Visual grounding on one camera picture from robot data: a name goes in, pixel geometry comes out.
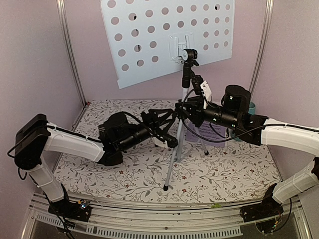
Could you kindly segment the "light blue music stand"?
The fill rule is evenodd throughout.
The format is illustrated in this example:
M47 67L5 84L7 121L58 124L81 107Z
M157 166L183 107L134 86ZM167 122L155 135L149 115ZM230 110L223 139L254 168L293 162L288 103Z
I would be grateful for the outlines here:
M103 0L120 89L232 56L233 0Z

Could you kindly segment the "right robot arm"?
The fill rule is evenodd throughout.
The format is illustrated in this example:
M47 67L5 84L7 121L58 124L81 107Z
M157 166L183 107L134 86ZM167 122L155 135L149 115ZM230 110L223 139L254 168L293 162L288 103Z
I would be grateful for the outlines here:
M319 130L280 122L267 116L249 113L251 94L238 85L228 85L221 105L209 102L203 90L190 100L179 100L175 110L181 120L196 127L209 122L231 129L236 137L253 145L271 145L295 149L313 155L313 160L289 179L271 186L258 205L258 213L268 217L287 199L319 183Z

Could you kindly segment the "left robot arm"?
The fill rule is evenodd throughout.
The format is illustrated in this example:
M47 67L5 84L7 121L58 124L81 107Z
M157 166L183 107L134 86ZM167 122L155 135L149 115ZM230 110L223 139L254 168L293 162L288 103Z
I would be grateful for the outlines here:
M55 203L57 211L70 216L74 205L67 200L65 189L41 158L44 151L75 155L104 166L114 166L123 162L123 153L149 138L153 138L157 146L173 147L176 140L167 132L174 120L174 112L170 109L142 112L140 118L129 112L118 112L98 126L99 137L95 139L60 128L50 123L46 115L37 114L18 131L15 145L7 155Z

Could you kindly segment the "purple sheet music page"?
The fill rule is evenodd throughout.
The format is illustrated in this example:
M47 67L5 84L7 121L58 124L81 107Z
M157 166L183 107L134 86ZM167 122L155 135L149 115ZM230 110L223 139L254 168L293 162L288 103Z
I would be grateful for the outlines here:
M202 137L207 138L209 140L219 141L219 140L225 139L225 138L220 137L216 132L218 132L221 136L226 137L226 128L225 127L219 126L219 125L213 125L212 127L216 131L216 132L214 132L211 129L211 127L209 126L209 123L206 121L201 125L200 128L195 127L194 124L191 122L189 122L187 126L193 132L195 132L195 130L198 129L199 134ZM189 130L187 130L185 140L188 142L198 142L199 138L196 135L194 135L193 133L191 133Z

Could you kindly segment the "teal cup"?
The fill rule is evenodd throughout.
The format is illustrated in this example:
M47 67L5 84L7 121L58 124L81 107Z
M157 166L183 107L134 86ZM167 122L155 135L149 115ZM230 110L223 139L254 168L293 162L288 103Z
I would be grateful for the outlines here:
M254 115L256 112L256 105L253 102L250 102L248 113ZM242 142L240 138L236 138L235 141Z

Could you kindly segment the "floral patterned table mat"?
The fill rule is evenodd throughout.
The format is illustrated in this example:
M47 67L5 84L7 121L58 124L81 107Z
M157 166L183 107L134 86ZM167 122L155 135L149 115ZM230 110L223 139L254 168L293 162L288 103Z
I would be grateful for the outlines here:
M174 164L167 191L163 189L172 150L146 140L124 154L123 163L106 167L64 154L54 176L69 192L137 202L222 203L255 200L280 181L265 146L229 141L209 146L185 141L182 160Z

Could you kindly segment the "right aluminium frame post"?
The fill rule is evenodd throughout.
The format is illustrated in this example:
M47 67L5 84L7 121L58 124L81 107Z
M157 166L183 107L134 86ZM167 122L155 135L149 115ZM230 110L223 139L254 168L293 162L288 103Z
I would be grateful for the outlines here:
M271 28L273 7L274 7L274 0L266 0L261 38L260 38L260 43L259 43L259 48L257 52L257 57L256 57L253 73L252 73L251 82L249 85L249 92L251 93L251 95L253 95L256 90L259 74L261 71L263 57L265 54L267 40L269 37L270 28Z

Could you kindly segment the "aluminium frame post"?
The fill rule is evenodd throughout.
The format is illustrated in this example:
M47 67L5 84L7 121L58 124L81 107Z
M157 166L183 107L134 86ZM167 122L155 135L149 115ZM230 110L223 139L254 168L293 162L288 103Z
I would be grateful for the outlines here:
M66 9L65 9L65 1L64 0L57 0L57 10L58 10L58 15L59 15L59 21L60 25L62 28L62 34L66 46L66 51L67 51L67 56L71 68L71 73L73 76L74 84L76 91L78 93L80 102L82 105L86 106L86 97L84 94L84 90L82 87L82 83L80 81L77 65L76 65L76 60L74 56L74 51L72 47L72 42L71 42L71 36L69 32L69 26L68 26L68 21L67 21L67 14L66 14Z
M257 52L257 57L256 57L253 73L252 73L251 82L249 85L249 92L251 93L251 95L253 95L256 90L259 74L261 71L263 57L265 54L267 40L269 37L270 28L271 28L273 7L274 7L274 0L266 0L261 38L260 38L260 43L259 43L259 48Z

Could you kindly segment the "aluminium base frame rail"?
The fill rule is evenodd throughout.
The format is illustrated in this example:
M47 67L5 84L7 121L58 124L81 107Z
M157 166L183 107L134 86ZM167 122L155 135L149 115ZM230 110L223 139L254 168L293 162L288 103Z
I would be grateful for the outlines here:
M301 201L283 204L278 228L275 217L245 222L240 209L257 199L228 203L150 203L69 193L71 201L85 199L92 208L89 221L72 221L74 239L313 239Z

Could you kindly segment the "left aluminium frame post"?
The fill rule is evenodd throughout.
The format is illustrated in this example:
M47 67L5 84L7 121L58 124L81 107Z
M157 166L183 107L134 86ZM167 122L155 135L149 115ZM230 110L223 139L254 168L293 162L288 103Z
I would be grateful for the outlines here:
M71 73L73 76L74 84L76 91L78 93L80 102L82 105L86 106L86 97L84 94L84 90L82 87L82 83L80 81L77 65L76 65L76 60L74 56L74 51L72 47L72 42L71 42L71 36L69 32L69 26L68 26L68 21L67 21L67 14L66 14L66 9L65 9L65 1L64 0L57 0L57 10L58 10L58 15L59 15L59 21L60 25L62 28L62 34L66 46L66 51L67 51L67 56L71 68Z

